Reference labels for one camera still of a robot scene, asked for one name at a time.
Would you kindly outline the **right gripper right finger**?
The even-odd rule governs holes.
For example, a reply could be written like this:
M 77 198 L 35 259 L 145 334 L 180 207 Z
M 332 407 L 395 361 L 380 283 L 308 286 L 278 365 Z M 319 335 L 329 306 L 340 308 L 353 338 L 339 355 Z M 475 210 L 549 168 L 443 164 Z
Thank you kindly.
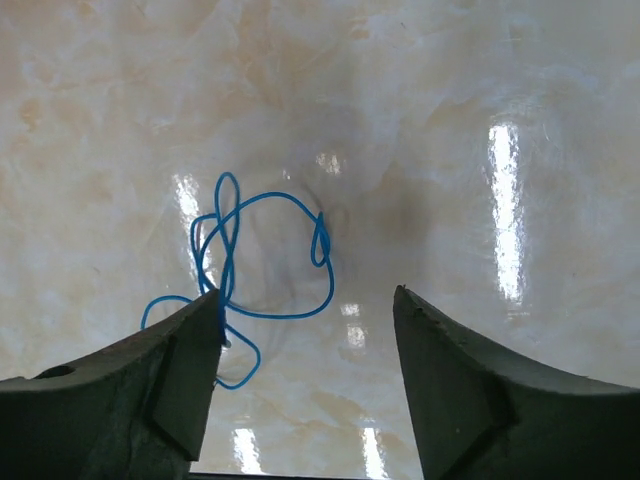
M 638 478 L 638 389 L 521 355 L 404 286 L 393 318 L 425 478 Z

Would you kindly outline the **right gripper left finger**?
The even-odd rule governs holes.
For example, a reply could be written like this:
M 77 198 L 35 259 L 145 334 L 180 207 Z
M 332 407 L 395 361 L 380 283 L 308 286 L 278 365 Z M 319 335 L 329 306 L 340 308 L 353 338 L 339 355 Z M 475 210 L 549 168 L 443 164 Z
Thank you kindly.
M 218 293 L 85 357 L 1 383 L 4 479 L 184 479 L 203 445 Z

